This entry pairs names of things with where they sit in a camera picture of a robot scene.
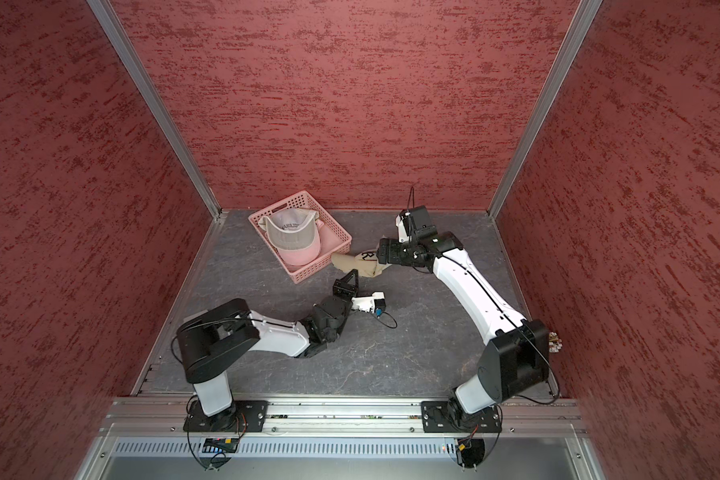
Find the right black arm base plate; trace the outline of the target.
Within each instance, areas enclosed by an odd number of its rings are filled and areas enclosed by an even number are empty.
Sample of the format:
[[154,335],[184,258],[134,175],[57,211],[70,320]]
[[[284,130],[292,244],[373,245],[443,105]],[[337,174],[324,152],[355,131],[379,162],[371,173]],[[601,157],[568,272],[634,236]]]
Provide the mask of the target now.
[[420,404],[425,433],[500,433],[502,431],[498,407],[487,407],[466,413],[454,400],[423,401]]

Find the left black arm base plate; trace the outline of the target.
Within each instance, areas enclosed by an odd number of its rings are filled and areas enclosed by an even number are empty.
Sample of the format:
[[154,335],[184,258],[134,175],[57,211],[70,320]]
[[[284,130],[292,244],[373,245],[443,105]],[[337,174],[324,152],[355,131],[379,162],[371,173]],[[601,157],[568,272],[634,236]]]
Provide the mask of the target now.
[[259,433],[263,429],[269,403],[265,400],[234,401],[215,415],[206,415],[197,398],[187,404],[183,431],[187,433],[232,432]]

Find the beige baseball cap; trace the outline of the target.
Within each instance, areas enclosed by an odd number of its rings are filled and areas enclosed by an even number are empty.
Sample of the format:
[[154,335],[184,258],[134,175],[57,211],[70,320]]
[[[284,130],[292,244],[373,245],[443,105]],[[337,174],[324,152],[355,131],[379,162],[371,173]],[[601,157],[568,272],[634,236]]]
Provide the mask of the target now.
[[357,255],[333,253],[332,265],[344,273],[356,270],[360,277],[375,278],[381,275],[387,264],[381,264],[375,251],[364,251]]

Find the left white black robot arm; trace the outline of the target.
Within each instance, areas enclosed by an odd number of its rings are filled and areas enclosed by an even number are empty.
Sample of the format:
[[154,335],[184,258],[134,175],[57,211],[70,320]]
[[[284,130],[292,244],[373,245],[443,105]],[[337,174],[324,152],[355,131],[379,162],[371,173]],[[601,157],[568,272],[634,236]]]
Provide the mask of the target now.
[[201,312],[176,332],[179,358],[202,413],[214,418],[234,411],[227,370],[250,351],[309,358],[337,341],[359,292],[359,273],[336,280],[332,294],[298,321],[264,316],[241,298]]

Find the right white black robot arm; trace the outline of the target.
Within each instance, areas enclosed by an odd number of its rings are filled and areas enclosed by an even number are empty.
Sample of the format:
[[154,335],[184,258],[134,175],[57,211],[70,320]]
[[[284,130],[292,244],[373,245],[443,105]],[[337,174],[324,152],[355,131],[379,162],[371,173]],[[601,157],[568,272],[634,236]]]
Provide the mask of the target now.
[[549,379],[549,330],[530,321],[489,284],[463,244],[445,232],[419,242],[383,238],[381,264],[425,268],[456,297],[484,343],[477,373],[454,391],[457,410],[475,414]]

